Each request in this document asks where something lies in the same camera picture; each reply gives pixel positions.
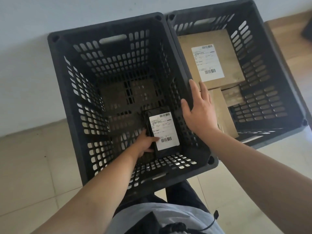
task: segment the wall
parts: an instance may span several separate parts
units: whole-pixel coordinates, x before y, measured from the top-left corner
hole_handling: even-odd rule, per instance
[[[0,136],[65,118],[50,32],[230,0],[0,0]],[[312,0],[255,0],[264,21]]]

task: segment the beige floor tile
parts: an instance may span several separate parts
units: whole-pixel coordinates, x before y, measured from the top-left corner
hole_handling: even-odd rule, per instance
[[[312,179],[312,132],[309,126],[259,151]]]
[[[215,169],[199,174],[198,179],[210,212],[245,194],[222,162]]]
[[[0,139],[0,215],[54,197],[41,130]]]
[[[82,186],[67,121],[42,128],[56,195]]]
[[[203,194],[203,192],[201,190],[201,186],[199,184],[198,177],[197,176],[191,177],[191,178],[188,179],[188,182],[191,185],[191,187],[194,189],[194,191],[196,192],[198,197],[201,199],[203,204],[207,207],[207,203],[205,201],[204,194]],[[162,190],[159,190],[159,191],[155,192],[155,195],[158,196],[159,198],[162,198],[163,200],[167,201],[166,189],[162,189]]]
[[[282,234],[246,194],[219,207],[218,212],[218,224],[226,234]]]
[[[81,188],[82,187],[66,192],[64,194],[58,195],[56,197],[58,208],[62,208],[68,201],[72,199],[72,197],[74,197],[78,193],[78,191],[80,191]]]
[[[55,198],[0,216],[0,233],[29,234],[57,211]]]

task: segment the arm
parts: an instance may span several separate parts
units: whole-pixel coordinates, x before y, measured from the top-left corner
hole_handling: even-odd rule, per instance
[[[67,204],[33,234],[99,233],[107,229],[122,201],[138,157],[150,152],[158,137],[147,137],[146,130],[136,142],[90,180]]]
[[[218,155],[255,204],[284,232],[312,230],[312,180],[222,133],[206,86],[190,80],[194,107],[181,101],[183,117]]]

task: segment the barcode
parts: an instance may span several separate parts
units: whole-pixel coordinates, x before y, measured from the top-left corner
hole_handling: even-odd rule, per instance
[[[165,117],[165,116],[169,116],[170,113],[164,113],[164,114],[160,114],[159,117]]]
[[[211,74],[211,73],[215,73],[216,69],[211,69],[211,70],[205,70],[205,74]]]
[[[212,47],[213,47],[213,45],[210,44],[210,45],[207,45],[207,46],[202,46],[202,49],[205,49],[205,48],[212,48]]]
[[[163,143],[163,142],[167,142],[167,141],[170,141],[170,140],[172,140],[171,136],[167,137],[167,138],[163,138],[160,141]]]

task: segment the shirt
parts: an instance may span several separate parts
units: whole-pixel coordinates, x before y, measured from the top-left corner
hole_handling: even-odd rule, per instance
[[[187,228],[202,230],[209,226],[214,218],[201,209],[166,203],[142,203],[123,209],[112,219],[106,234],[124,234],[148,213],[153,212],[162,227],[174,222],[182,222]],[[224,234],[218,223],[203,233]]]

